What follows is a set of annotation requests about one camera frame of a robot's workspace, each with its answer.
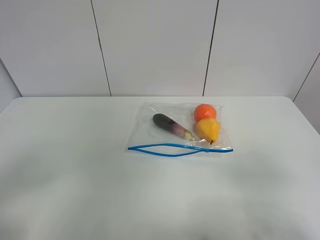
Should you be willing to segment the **yellow pear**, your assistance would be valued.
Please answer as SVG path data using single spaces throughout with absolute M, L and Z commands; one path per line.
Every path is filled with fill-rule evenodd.
M 207 141 L 210 145 L 212 145 L 219 138 L 221 125 L 217 119 L 209 117 L 201 119 L 196 124 L 195 130 L 199 138 Z

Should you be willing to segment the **orange fruit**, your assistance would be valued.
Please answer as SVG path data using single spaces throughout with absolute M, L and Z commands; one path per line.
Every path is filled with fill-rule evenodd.
M 200 120 L 206 118 L 216 118 L 217 111 L 210 104 L 200 104 L 198 105 L 193 112 L 194 120 L 198 123 Z

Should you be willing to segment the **purple eggplant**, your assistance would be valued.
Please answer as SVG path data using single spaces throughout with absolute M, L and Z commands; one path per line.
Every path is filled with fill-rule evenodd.
M 152 117 L 153 123 L 160 129 L 167 131 L 171 134 L 174 134 L 182 139 L 195 141 L 196 138 L 192 135 L 192 133 L 185 129 L 183 126 L 178 124 L 173 119 L 162 113 L 156 113 Z

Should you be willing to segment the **clear blue-zip file bag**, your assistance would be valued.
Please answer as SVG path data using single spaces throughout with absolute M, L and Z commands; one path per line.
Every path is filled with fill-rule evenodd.
M 182 157 L 192 154 L 224 154 L 233 152 L 231 141 L 220 125 L 218 140 L 210 145 L 196 133 L 197 122 L 194 110 L 198 103 L 145 102 L 137 111 L 135 123 L 127 142 L 127 150 L 161 157 Z M 153 122 L 155 114 L 164 114 L 173 119 L 195 137 L 185 140 L 162 130 Z

